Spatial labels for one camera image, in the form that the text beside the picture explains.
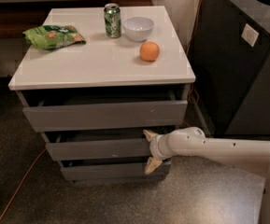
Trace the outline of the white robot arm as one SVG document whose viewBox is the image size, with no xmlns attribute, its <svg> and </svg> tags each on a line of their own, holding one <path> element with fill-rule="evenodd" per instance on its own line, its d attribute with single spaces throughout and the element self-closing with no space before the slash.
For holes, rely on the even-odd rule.
<svg viewBox="0 0 270 224">
<path fill-rule="evenodd" d="M 145 167 L 153 173 L 174 156 L 196 156 L 230 165 L 265 178 L 259 221 L 270 224 L 270 141 L 208 138 L 198 127 L 159 134 L 145 130 L 150 157 Z"/>
</svg>

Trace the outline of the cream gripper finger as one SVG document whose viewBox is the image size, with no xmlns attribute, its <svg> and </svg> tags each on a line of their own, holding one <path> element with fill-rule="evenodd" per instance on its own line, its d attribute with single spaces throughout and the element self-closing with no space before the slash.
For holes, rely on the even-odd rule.
<svg viewBox="0 0 270 224">
<path fill-rule="evenodd" d="M 149 142 L 158 135 L 156 132 L 146 129 L 143 130 L 143 134 Z"/>
<path fill-rule="evenodd" d="M 147 161 L 147 165 L 145 167 L 145 174 L 150 175 L 153 173 L 163 162 L 161 160 L 157 160 L 154 157 L 149 157 Z"/>
</svg>

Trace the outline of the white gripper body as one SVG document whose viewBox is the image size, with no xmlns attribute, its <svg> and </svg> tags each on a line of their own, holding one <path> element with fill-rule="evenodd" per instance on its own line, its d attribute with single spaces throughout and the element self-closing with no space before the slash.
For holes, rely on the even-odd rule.
<svg viewBox="0 0 270 224">
<path fill-rule="evenodd" d="M 166 160 L 172 157 L 171 150 L 167 147 L 166 138 L 163 134 L 153 134 L 149 139 L 149 149 L 153 158 Z"/>
</svg>

